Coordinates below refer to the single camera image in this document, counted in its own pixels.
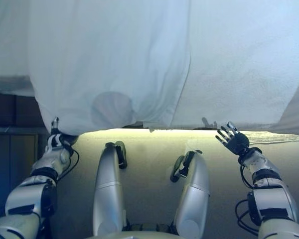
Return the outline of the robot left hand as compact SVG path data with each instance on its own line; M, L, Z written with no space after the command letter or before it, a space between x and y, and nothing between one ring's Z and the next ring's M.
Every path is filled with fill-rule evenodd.
M65 149L72 156L74 153L72 146L77 142L79 136L62 133L58 129L58 123L58 117L55 117L51 122L51 132L47 140L46 152Z

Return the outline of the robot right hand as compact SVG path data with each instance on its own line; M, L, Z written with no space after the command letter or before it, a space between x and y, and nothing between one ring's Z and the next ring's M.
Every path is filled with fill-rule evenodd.
M215 138L235 155L244 154L249 148L249 139L229 121L227 127L221 126Z

